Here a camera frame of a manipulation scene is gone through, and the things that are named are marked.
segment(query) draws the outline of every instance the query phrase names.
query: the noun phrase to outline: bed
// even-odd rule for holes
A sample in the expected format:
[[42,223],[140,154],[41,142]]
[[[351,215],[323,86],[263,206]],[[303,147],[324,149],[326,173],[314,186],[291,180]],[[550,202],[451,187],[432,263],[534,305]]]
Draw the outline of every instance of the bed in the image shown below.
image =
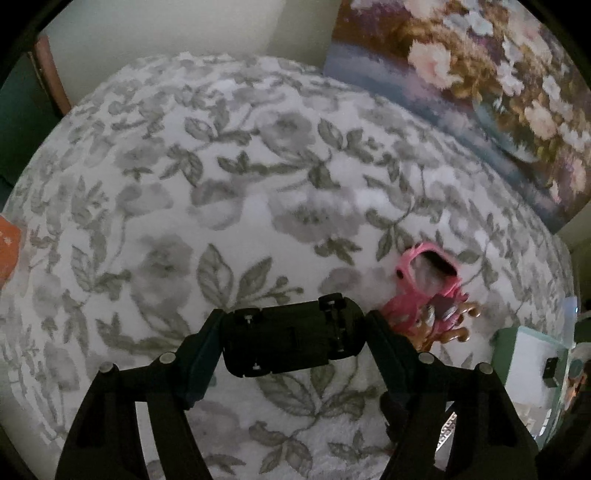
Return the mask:
[[[272,57],[123,68],[50,134],[4,216],[24,241],[0,298],[2,395],[15,399],[0,421],[13,419],[23,456],[44,459],[31,467],[40,480],[102,362],[145,365],[214,308],[334,291],[379,307],[400,254],[431,241],[484,306],[468,342],[432,352],[473,368],[499,328],[559,338],[573,294],[564,244],[474,153],[382,97]],[[187,418],[215,478],[373,478],[388,458],[384,389],[367,349],[257,380],[221,364]]]

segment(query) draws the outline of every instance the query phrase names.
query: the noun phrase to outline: screw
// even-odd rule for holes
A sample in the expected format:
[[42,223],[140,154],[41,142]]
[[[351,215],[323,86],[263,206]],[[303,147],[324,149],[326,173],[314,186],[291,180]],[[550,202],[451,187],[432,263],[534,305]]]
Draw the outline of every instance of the screw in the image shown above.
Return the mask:
[[435,361],[435,357],[429,352],[423,352],[418,354],[418,360],[422,364],[431,365]]
[[491,373],[494,372],[491,365],[487,364],[487,363],[482,363],[482,364],[478,365],[478,370],[480,370],[485,375],[490,375]]
[[166,352],[160,355],[160,363],[164,365],[171,364],[177,359],[177,356],[172,352]]
[[114,364],[113,362],[103,362],[99,367],[99,372],[102,374],[107,374],[111,370],[113,370]]

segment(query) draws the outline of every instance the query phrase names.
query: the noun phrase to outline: white wall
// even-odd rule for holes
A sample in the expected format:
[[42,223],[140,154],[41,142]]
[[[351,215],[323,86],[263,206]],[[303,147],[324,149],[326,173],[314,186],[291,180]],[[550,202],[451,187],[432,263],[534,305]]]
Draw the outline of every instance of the white wall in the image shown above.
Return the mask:
[[567,223],[558,234],[571,251],[583,243],[591,244],[591,202]]
[[130,61],[157,53],[268,53],[321,66],[340,0],[74,0],[47,28],[77,103]]

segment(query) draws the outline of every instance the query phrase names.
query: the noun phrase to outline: painting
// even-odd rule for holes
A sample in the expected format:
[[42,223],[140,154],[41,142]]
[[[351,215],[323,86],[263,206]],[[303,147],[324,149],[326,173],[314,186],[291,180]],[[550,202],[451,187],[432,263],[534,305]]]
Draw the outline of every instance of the painting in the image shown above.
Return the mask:
[[591,197],[591,91],[516,0],[343,0],[324,73],[453,135],[552,232]]

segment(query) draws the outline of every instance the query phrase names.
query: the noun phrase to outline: orange object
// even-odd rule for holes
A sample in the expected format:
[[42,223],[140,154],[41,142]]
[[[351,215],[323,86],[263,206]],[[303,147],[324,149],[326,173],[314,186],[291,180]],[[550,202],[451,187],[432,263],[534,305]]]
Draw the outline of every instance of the orange object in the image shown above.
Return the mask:
[[0,288],[17,266],[20,242],[19,228],[0,216]]

